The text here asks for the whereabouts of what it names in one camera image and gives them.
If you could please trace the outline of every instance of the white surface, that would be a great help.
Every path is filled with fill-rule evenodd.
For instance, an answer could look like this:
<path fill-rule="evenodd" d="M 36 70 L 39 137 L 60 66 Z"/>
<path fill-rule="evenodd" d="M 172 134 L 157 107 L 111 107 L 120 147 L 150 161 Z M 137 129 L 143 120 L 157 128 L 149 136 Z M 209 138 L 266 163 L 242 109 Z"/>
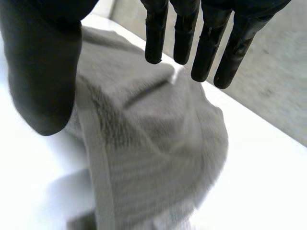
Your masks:
<path fill-rule="evenodd" d="M 114 30 L 145 46 L 110 20 L 90 15 L 83 24 Z M 89 179 L 84 146 L 64 132 L 40 137 L 25 124 L 11 103 L 0 52 L 1 226 L 6 230 L 62 229 L 67 217 L 93 206 L 91 188 L 85 188 Z M 174 64 L 165 55 L 163 59 Z M 218 89 L 208 83 L 203 86 L 209 101 L 223 110 L 229 156 L 191 222 L 201 230 L 306 230 L 306 148 Z"/>

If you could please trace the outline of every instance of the gloved hand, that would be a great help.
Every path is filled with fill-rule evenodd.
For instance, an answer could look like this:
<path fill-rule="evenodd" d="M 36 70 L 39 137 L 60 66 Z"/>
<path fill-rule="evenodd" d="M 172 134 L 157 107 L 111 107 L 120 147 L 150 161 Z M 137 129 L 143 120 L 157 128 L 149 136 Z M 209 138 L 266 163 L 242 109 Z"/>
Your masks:
<path fill-rule="evenodd" d="M 81 23 L 98 0 L 0 0 L 0 29 L 17 111 L 39 134 L 61 131 L 75 94 Z"/>
<path fill-rule="evenodd" d="M 152 64 L 161 61 L 168 0 L 141 0 L 147 9 L 145 58 Z M 174 60 L 189 60 L 200 0 L 170 0 L 177 13 Z M 232 10 L 234 27 L 214 77 L 216 87 L 225 89 L 233 80 L 256 32 L 290 0 L 201 0 L 203 28 L 194 59 L 191 77 L 207 79 Z"/>
<path fill-rule="evenodd" d="M 168 0 L 141 0 L 147 9 L 145 57 L 161 61 Z M 227 87 L 255 33 L 290 0 L 202 0 L 204 26 L 192 78 L 209 73 L 229 15 L 235 25 L 214 83 Z M 0 0 L 0 29 L 14 105 L 39 134 L 61 131 L 74 103 L 81 23 L 98 0 Z M 188 61 L 200 0 L 171 0 L 177 12 L 174 59 Z"/>

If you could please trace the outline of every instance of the black rubber finger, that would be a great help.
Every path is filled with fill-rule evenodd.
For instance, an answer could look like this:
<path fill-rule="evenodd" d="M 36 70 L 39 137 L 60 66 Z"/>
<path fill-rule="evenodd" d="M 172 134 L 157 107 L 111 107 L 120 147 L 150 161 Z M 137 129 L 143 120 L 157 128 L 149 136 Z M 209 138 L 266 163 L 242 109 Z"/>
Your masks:
<path fill-rule="evenodd" d="M 168 3 L 159 12 L 147 11 L 145 58 L 149 63 L 162 60 Z"/>
<path fill-rule="evenodd" d="M 85 18 L 99 0 L 29 0 L 39 12 L 59 23 L 77 23 Z"/>
<path fill-rule="evenodd" d="M 234 27 L 214 77 L 216 87 L 226 89 L 231 84 L 254 36 L 271 18 L 272 15 L 252 19 L 235 14 Z"/>
<path fill-rule="evenodd" d="M 217 49 L 223 37 L 231 9 L 221 10 L 202 4 L 204 25 L 197 52 L 194 59 L 191 77 L 198 82 L 204 82 L 210 72 Z"/>
<path fill-rule="evenodd" d="M 81 23 L 54 23 L 28 0 L 0 1 L 0 28 L 17 111 L 39 134 L 67 124 L 82 47 Z"/>
<path fill-rule="evenodd" d="M 199 8 L 188 16 L 177 15 L 175 25 L 174 60 L 185 65 L 190 56 Z"/>

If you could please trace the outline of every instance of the gray wall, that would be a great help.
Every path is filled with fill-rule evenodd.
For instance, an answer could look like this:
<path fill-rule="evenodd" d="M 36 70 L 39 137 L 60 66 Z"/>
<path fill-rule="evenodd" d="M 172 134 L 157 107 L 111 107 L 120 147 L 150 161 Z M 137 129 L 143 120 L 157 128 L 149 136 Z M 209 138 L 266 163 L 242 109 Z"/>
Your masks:
<path fill-rule="evenodd" d="M 307 146 L 307 12 L 306 0 L 294 0 L 257 33 L 232 85 L 229 96 Z M 145 36 L 146 10 L 139 0 L 117 0 L 111 19 L 142 39 Z M 176 14 L 169 7 L 164 53 L 173 55 Z M 232 28 L 230 18 L 215 62 L 208 77 L 213 77 Z M 202 29 L 199 14 L 189 62 L 191 69 Z"/>

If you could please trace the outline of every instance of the gray towel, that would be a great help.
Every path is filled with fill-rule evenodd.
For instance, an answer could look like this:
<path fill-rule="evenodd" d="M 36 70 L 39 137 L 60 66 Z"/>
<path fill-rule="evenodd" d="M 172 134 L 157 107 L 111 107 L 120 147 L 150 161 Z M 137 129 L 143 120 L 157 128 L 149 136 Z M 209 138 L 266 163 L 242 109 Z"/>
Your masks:
<path fill-rule="evenodd" d="M 116 33 L 83 28 L 67 129 L 86 145 L 99 230 L 171 229 L 223 167 L 222 111 L 187 70 L 173 73 Z"/>

